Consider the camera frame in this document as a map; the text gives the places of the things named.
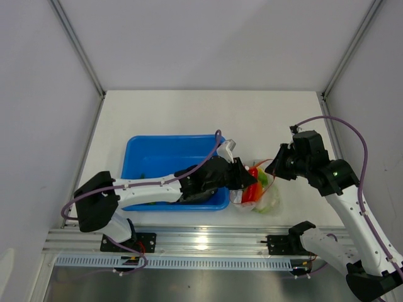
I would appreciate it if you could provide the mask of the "red chili pepper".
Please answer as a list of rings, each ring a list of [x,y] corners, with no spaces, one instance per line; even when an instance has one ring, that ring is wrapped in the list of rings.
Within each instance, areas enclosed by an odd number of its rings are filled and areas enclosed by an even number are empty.
[[[250,175],[252,175],[254,178],[258,178],[258,168],[257,167],[251,167],[249,169]]]

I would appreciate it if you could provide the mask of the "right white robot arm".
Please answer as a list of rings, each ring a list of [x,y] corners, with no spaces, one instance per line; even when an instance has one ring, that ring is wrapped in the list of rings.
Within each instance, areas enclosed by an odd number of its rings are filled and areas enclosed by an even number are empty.
[[[402,255],[381,230],[359,194],[360,182],[343,159],[331,160],[322,137],[314,130],[294,133],[291,143],[265,169],[275,178],[304,177],[338,214],[356,248],[352,252],[303,221],[288,230],[288,248],[312,252],[338,270],[360,301],[373,301],[402,285]]]

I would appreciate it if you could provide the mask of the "grey toy fish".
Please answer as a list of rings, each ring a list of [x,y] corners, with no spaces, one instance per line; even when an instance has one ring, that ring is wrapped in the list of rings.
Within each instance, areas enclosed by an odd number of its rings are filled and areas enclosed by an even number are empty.
[[[212,198],[217,193],[217,191],[217,189],[214,189],[204,192],[183,193],[178,202],[181,204],[204,203]]]

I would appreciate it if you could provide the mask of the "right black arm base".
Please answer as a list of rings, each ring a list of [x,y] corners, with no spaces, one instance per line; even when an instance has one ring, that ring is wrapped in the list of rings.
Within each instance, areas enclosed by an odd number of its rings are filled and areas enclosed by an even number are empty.
[[[312,252],[304,249],[299,236],[267,235],[260,243],[265,244],[270,255],[310,256]]]

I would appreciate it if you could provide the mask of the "clear zip top bag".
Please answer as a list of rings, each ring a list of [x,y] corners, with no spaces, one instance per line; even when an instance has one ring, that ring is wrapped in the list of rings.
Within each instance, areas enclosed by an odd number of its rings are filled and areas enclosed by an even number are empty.
[[[239,212],[267,215],[280,207],[281,196],[275,184],[276,177],[265,173],[265,168],[272,161],[273,159],[249,160],[244,164],[257,183],[243,190],[230,191],[229,201]]]

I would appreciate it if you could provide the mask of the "green grape bunch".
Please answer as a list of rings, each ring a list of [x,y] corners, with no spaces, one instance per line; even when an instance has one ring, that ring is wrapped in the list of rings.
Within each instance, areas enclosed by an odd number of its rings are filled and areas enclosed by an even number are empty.
[[[258,181],[261,183],[263,187],[266,187],[269,183],[268,176],[261,169],[258,169]]]

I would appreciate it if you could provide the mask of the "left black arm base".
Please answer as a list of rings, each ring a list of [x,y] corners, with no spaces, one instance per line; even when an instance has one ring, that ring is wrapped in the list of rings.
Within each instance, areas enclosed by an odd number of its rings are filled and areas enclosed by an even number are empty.
[[[141,253],[149,253],[153,254],[155,252],[155,247],[157,243],[157,234],[156,233],[137,233],[137,239],[130,239],[126,242],[122,242],[121,245],[124,247],[128,247],[132,250],[136,250]],[[123,249],[121,247],[113,244],[109,239],[107,239],[106,235],[103,235],[100,245],[101,252],[116,252],[122,253],[127,252],[127,249]]]

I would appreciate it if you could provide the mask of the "white cauliflower with leaves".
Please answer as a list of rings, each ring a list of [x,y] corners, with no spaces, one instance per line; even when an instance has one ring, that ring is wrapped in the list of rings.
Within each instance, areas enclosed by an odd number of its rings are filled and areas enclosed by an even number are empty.
[[[253,211],[260,214],[267,214],[279,206],[281,196],[276,185],[270,187],[256,203]]]

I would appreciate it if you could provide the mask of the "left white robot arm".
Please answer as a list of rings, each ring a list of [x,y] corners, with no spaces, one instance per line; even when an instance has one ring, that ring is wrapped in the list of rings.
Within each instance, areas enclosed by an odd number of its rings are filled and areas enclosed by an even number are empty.
[[[238,191],[257,183],[240,158],[218,155],[174,174],[153,179],[114,179],[101,171],[74,193],[79,229],[101,232],[124,252],[137,243],[134,226],[119,210],[138,204],[190,204],[210,199],[219,189]]]

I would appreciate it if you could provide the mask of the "red orange mango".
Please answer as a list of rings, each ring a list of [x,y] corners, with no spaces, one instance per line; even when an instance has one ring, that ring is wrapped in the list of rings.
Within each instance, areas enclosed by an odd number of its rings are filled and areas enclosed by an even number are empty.
[[[242,194],[241,203],[256,202],[262,195],[263,187],[260,182],[246,188]]]

